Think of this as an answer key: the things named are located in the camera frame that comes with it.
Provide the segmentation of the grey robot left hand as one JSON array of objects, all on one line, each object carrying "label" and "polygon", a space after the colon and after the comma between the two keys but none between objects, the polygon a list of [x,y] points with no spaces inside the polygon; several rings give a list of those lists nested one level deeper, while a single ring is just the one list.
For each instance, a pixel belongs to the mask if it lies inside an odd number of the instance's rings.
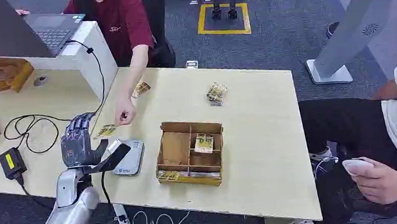
[{"label": "grey robot left hand", "polygon": [[89,125],[94,112],[76,115],[61,137],[62,161],[67,168],[95,166],[101,162],[109,141],[102,139],[96,149],[92,149]]}]

